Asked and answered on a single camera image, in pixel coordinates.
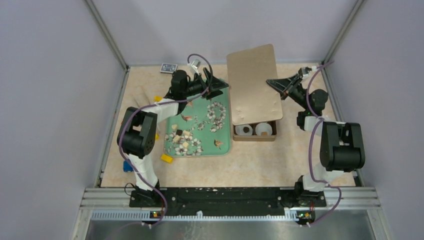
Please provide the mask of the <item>brown box lid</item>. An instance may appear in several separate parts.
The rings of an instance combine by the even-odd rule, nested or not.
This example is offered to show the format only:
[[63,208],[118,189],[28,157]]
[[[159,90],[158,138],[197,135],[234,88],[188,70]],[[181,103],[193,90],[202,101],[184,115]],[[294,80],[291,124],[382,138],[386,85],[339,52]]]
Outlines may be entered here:
[[230,53],[226,66],[233,125],[283,118],[280,94],[267,84],[278,78],[272,44]]

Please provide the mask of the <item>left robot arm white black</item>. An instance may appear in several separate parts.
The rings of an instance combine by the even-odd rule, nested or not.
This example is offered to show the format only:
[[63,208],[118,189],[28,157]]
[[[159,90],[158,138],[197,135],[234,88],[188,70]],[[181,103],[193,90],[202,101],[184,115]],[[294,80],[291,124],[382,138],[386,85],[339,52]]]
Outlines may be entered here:
[[117,145],[124,161],[133,169],[136,184],[132,193],[149,207],[160,202],[162,194],[154,172],[151,152],[156,142],[157,124],[183,112],[197,98],[210,100],[223,94],[229,84],[213,76],[211,69],[190,77],[184,70],[171,74],[170,87],[158,102],[140,108],[128,107],[121,123]]

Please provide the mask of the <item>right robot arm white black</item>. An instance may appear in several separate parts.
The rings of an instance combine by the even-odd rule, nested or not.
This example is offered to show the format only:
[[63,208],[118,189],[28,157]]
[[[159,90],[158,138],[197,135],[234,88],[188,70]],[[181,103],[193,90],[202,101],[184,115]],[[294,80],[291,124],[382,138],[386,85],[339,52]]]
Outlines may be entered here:
[[323,89],[310,92],[304,88],[305,77],[303,73],[296,73],[288,78],[266,80],[282,100],[291,98],[304,109],[298,113],[296,124],[311,133],[309,174],[298,179],[293,192],[293,200],[299,206],[307,206],[334,179],[361,169],[366,162],[361,125],[325,119],[322,111],[329,95]]

